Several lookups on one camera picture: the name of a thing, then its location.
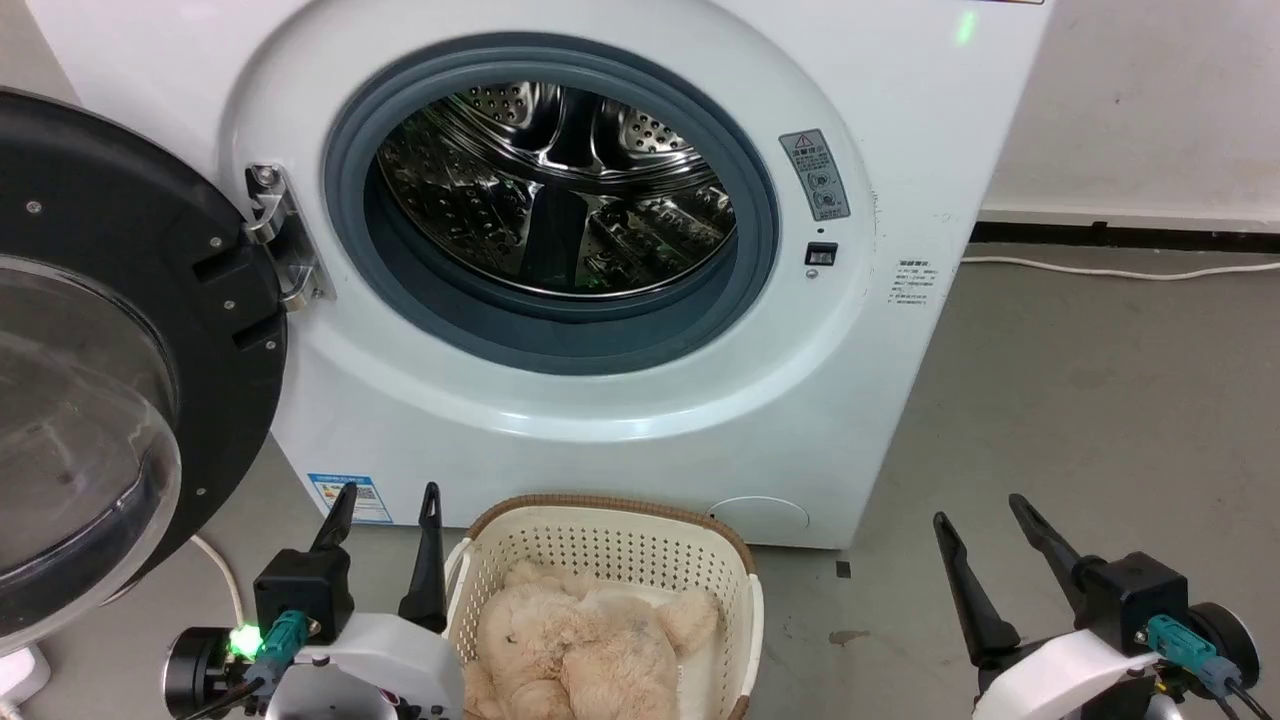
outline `stuffed animal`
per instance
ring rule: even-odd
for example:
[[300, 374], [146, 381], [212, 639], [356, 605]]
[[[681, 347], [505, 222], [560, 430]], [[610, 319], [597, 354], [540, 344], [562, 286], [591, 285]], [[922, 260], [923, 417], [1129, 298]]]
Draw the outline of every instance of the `stuffed animal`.
[[716, 596], [686, 591], [654, 607], [591, 592], [563, 612], [572, 632], [561, 683], [576, 720], [678, 720], [678, 661], [716, 633]]
[[518, 562], [480, 614], [468, 720], [677, 720], [678, 660], [718, 619], [705, 591], [654, 607], [590, 575]]
[[559, 683], [567, 650], [559, 620], [579, 602], [531, 562], [507, 573], [480, 610], [479, 657], [462, 669], [467, 720], [573, 720]]

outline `round panel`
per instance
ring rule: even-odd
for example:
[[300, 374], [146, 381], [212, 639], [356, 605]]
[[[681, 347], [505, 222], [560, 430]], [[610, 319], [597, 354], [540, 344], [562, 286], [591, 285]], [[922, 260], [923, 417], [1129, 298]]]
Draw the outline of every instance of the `round panel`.
[[759, 495], [722, 500], [707, 514], [758, 544], [794, 544], [809, 527], [804, 507]]

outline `gray rubber gasket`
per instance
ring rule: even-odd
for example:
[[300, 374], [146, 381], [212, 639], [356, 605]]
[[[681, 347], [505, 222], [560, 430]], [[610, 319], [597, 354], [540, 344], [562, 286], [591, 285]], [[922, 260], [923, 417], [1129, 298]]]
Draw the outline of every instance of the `gray rubber gasket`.
[[[599, 92], [681, 128], [728, 191], [736, 236], [671, 288], [605, 302], [521, 293], [444, 259], [388, 197], [374, 168], [375, 152], [415, 110], [511, 78]], [[334, 228], [383, 301], [456, 347], [532, 372], [614, 374], [681, 357], [750, 307], [777, 254], [773, 186], [741, 128], [669, 70], [577, 38], [488, 35], [411, 55], [357, 92], [334, 126], [325, 160]], [[433, 251], [440, 261], [433, 261]]]

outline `gray floor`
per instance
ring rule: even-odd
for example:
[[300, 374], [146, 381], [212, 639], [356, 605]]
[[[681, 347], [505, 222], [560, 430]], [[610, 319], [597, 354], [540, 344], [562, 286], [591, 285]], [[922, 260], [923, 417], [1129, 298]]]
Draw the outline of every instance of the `gray floor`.
[[[1236, 255], [1000, 249], [1051, 260], [1175, 270]], [[974, 673], [929, 518], [946, 510], [996, 605], [1028, 637], [1068, 629], [1065, 602], [1005, 505], [1028, 495], [1078, 548], [1147, 550], [1194, 600], [1245, 618], [1280, 659], [1280, 274], [1185, 283], [1007, 266], [960, 272], [858, 539], [842, 553], [760, 548], [765, 659], [753, 717], [964, 717]], [[205, 536], [242, 591], [319, 518], [269, 445]], [[358, 528], [352, 589], [394, 609], [415, 533]], [[836, 560], [851, 579], [838, 579]], [[160, 720], [160, 664], [183, 628], [228, 624], [221, 578], [187, 546], [133, 593], [44, 643], [52, 683], [32, 720]], [[845, 641], [840, 644], [833, 641]], [[1280, 710], [1280, 678], [1258, 696]], [[1201, 705], [1190, 717], [1219, 717]]]

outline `laundry basket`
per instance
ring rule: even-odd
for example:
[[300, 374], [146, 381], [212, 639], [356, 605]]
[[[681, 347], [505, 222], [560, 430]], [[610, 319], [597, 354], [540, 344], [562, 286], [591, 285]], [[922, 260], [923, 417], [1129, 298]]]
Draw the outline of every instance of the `laundry basket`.
[[530, 495], [495, 505], [449, 555], [448, 637], [476, 659], [480, 609], [521, 560], [559, 565], [659, 603], [690, 588], [719, 600], [713, 642], [682, 659], [681, 720], [746, 715], [764, 638], [764, 598], [746, 543], [723, 523], [646, 502]]

